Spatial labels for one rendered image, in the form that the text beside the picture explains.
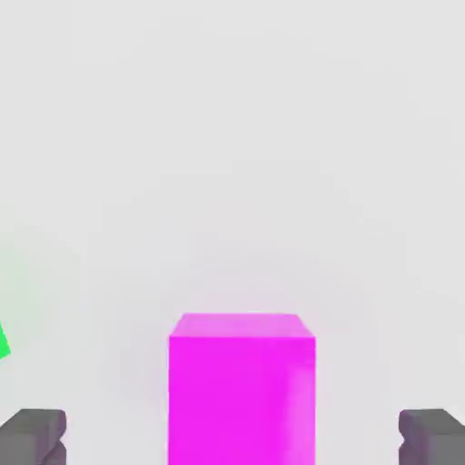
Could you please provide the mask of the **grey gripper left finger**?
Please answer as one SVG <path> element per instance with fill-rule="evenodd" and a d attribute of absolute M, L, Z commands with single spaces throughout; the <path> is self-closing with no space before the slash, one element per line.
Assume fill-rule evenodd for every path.
<path fill-rule="evenodd" d="M 0 426 L 0 465 L 66 465 L 63 410 L 21 409 Z"/>

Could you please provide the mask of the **small magenta cube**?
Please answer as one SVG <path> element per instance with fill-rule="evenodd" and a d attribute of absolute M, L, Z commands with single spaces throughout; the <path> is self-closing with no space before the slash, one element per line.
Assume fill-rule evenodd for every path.
<path fill-rule="evenodd" d="M 315 384 L 297 315 L 184 314 L 168 342 L 167 465 L 315 465 Z"/>

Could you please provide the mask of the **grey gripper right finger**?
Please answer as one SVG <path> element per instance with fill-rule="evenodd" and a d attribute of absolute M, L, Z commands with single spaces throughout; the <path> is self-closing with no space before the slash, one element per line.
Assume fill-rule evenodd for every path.
<path fill-rule="evenodd" d="M 399 465 L 465 465 L 465 425 L 446 410 L 402 410 L 399 432 Z"/>

